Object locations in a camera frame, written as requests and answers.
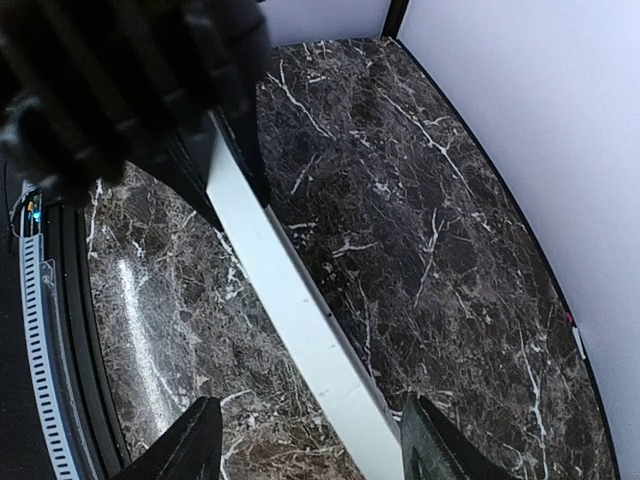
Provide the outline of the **white picture frame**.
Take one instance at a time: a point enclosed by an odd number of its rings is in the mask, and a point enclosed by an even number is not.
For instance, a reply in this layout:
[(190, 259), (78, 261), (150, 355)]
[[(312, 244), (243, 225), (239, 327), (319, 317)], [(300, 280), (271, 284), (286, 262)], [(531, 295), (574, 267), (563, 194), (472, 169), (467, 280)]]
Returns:
[(399, 427), (386, 401), (273, 210), (252, 191), (225, 119), (216, 110), (209, 118), (207, 195), (272, 325), (361, 474), (403, 478)]

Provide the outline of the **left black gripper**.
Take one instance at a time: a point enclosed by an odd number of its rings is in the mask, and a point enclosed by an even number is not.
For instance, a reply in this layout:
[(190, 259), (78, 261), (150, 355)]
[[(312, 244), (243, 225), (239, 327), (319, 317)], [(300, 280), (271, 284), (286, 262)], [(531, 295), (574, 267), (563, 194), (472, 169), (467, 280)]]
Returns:
[(5, 1), (1, 157), (80, 205), (134, 163), (221, 230), (206, 192), (208, 113), (268, 207), (256, 85), (270, 54), (255, 1)]

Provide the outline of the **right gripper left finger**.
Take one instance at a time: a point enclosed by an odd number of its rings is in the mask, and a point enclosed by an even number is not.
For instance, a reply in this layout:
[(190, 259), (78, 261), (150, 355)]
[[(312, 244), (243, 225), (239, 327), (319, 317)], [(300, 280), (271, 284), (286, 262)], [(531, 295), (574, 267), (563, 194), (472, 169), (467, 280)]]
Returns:
[(200, 397), (144, 454), (113, 479), (218, 480), (222, 443), (220, 400)]

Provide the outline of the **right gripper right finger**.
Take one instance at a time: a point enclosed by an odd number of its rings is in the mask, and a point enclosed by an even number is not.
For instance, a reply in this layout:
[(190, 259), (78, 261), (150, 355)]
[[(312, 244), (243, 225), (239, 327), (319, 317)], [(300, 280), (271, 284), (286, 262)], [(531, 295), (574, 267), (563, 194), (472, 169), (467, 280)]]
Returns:
[(471, 444), (426, 396), (407, 396), (400, 433), (405, 479), (513, 479)]

